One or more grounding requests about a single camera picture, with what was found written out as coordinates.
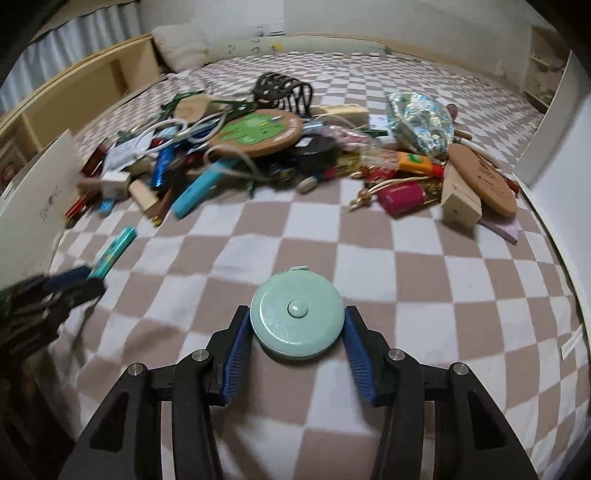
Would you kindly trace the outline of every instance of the fluffy cushion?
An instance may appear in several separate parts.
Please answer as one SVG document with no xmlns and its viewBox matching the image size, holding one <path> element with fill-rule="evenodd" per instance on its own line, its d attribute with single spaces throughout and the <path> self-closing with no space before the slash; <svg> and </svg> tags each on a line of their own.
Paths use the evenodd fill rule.
<svg viewBox="0 0 591 480">
<path fill-rule="evenodd" d="M 174 72 L 203 67 L 209 44 L 195 23 L 162 25 L 153 29 L 152 35 L 156 48 Z"/>
</svg>

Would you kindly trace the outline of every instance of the metal screw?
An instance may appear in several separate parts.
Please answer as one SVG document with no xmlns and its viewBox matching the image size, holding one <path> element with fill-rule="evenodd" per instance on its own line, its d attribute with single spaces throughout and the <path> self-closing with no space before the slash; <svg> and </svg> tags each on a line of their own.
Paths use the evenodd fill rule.
<svg viewBox="0 0 591 480">
<path fill-rule="evenodd" d="M 207 350 L 195 350 L 191 354 L 191 358 L 196 362 L 203 362 L 209 358 L 209 352 Z"/>
<path fill-rule="evenodd" d="M 144 366 L 142 364 L 131 364 L 129 367 L 127 367 L 127 373 L 132 377 L 137 377 L 143 371 Z"/>
<path fill-rule="evenodd" d="M 466 364 L 457 363 L 453 365 L 453 371 L 458 375 L 467 375 L 470 369 Z"/>
<path fill-rule="evenodd" d="M 388 352 L 388 356 L 395 361 L 399 361 L 399 360 L 404 360 L 404 357 L 406 356 L 404 354 L 404 352 L 398 348 L 392 348 L 389 352 Z"/>
</svg>

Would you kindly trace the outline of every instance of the bed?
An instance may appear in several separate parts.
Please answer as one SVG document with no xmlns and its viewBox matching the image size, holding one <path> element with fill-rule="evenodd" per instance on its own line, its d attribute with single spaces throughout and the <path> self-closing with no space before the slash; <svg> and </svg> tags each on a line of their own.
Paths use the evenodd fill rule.
<svg viewBox="0 0 591 480">
<path fill-rule="evenodd" d="M 385 95 L 423 92 L 459 107 L 457 127 L 516 165 L 541 115 L 512 91 L 418 59 L 387 55 L 277 54 L 223 60 L 166 80 L 102 118 L 79 138 L 86 158 L 102 138 L 129 129 L 174 94 L 204 87 L 245 95 L 276 71 L 311 82 L 314 104 L 358 103 L 385 113 Z M 106 278 L 94 309 L 76 310 L 50 347 L 43 388 L 78 436 L 123 370 L 176 363 L 204 348 L 249 304 L 259 284 L 308 265 L 357 305 L 371 329 L 421 363 L 465 362 L 476 372 L 541 478 L 556 478 L 591 426 L 589 351 L 560 347 L 581 323 L 566 272 L 523 198 L 515 246 L 478 225 L 441 222 L 439 205 L 393 220 L 378 205 L 348 212 L 359 182 L 333 181 L 307 195 L 259 188 L 228 191 L 183 220 L 154 228 L 132 200 L 104 220 L 95 213 L 67 231 L 52 271 L 92 264 L 125 226 L 138 238 Z M 382 409 L 362 404 L 342 343 L 313 362 L 271 360 L 255 342 L 249 373 L 230 407 L 213 413 L 228 478 L 368 478 Z M 425 457 L 433 449 L 427 415 Z M 174 478 L 170 409 L 164 406 L 163 468 Z M 430 478 L 430 462 L 423 477 Z"/>
</svg>

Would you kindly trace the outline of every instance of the pile of objects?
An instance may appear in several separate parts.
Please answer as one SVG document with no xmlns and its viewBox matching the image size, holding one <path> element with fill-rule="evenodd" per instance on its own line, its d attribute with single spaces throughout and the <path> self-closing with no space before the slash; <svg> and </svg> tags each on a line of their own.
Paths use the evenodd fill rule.
<svg viewBox="0 0 591 480">
<path fill-rule="evenodd" d="M 131 131 L 106 138 L 82 168 L 69 225 L 93 205 L 106 217 L 129 195 L 156 227 L 169 210 L 181 219 L 224 186 L 251 197 L 262 184 L 306 194 L 352 177 L 365 185 L 351 210 L 376 198 L 397 217 L 441 202 L 446 220 L 468 228 L 480 221 L 517 241 L 519 188 L 498 160 L 454 128 L 455 105 L 393 93 L 377 126 L 359 105 L 311 107 L 312 86 L 278 73 L 261 75 L 252 94 L 178 94 Z"/>
</svg>

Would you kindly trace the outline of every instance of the teal pen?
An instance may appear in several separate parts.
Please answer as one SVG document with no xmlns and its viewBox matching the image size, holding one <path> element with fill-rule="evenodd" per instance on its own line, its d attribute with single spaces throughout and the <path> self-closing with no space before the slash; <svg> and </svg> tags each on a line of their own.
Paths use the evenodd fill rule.
<svg viewBox="0 0 591 480">
<path fill-rule="evenodd" d="M 88 275 L 88 278 L 100 278 L 103 280 L 117 259 L 137 236 L 138 232 L 135 231 L 135 228 L 129 226 L 123 229 L 96 263 L 95 267 L 90 272 L 90 275 Z"/>
</svg>

